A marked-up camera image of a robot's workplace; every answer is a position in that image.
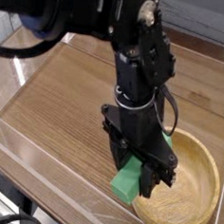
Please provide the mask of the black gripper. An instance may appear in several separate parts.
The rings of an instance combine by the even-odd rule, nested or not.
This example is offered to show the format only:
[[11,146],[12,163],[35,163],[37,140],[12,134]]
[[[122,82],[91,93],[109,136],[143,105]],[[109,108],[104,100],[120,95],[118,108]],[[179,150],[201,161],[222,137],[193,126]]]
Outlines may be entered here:
[[154,92],[147,104],[133,106],[118,90],[115,93],[117,104],[103,106],[103,129],[109,134],[110,150],[117,170],[120,171],[130,158],[127,141],[134,155],[148,162],[158,161],[162,166],[158,169],[157,180],[151,165],[141,166],[139,190],[140,196],[145,198],[151,196],[156,183],[172,185],[178,165],[177,156],[167,141],[174,131],[166,130],[162,124],[165,102],[172,102],[174,98],[167,86]]

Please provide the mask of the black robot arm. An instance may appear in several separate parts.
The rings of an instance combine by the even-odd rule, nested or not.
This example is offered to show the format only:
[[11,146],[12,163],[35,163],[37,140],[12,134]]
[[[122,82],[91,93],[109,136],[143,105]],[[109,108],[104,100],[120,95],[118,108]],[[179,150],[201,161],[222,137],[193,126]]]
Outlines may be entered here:
[[162,28],[159,0],[0,0],[0,11],[14,13],[39,39],[33,47],[0,46],[2,58],[31,58],[55,47],[69,33],[108,42],[114,51],[115,102],[103,105],[103,128],[118,170],[132,157],[140,163],[138,195],[172,185],[177,156],[166,138],[164,106],[175,99],[167,82],[175,56]]

